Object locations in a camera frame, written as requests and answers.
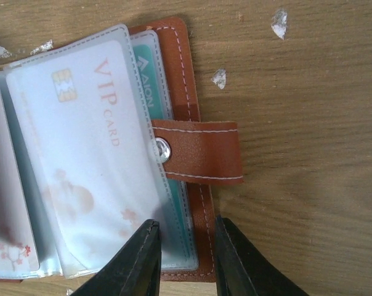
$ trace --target white logo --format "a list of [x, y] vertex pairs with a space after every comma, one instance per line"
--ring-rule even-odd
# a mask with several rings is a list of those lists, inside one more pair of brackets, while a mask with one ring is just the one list
[[143, 71], [145, 67], [149, 64], [149, 61], [145, 60], [143, 57], [138, 56], [137, 66], [140, 71]]

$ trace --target leather strap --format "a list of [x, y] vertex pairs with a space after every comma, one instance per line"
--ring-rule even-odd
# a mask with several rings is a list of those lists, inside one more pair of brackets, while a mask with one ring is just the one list
[[242, 183], [240, 142], [234, 122], [152, 120], [156, 137], [166, 140], [171, 157], [167, 177], [199, 184]]

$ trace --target table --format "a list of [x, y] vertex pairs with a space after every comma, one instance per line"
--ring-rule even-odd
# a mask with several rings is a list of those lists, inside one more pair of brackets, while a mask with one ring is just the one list
[[[280, 8], [284, 40], [271, 28]], [[14, 53], [0, 64], [170, 15], [190, 30], [203, 120], [240, 127], [245, 183], [213, 188], [217, 212], [310, 295], [372, 296], [372, 1], [0, 0], [0, 46]], [[0, 295], [65, 295], [85, 280], [0, 284]], [[161, 294], [216, 287], [165, 282]]]

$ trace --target brown leather wallet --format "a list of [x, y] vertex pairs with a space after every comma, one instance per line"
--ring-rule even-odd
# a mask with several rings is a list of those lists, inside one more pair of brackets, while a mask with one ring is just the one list
[[185, 23], [170, 17], [131, 28], [130, 34], [145, 30], [158, 34], [175, 118], [173, 122], [155, 120], [153, 128], [172, 147], [173, 159], [164, 164], [167, 176], [192, 182], [187, 190], [200, 262], [197, 270], [164, 272], [161, 279], [214, 282], [214, 207], [208, 184], [242, 182], [237, 126], [191, 122], [200, 121], [200, 110]]

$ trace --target snap button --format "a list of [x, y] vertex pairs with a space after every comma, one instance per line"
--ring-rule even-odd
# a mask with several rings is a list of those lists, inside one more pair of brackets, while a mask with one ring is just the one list
[[156, 145], [159, 150], [159, 158], [161, 163], [166, 162], [169, 160], [169, 157], [171, 156], [171, 148], [166, 140], [163, 138], [156, 138]]

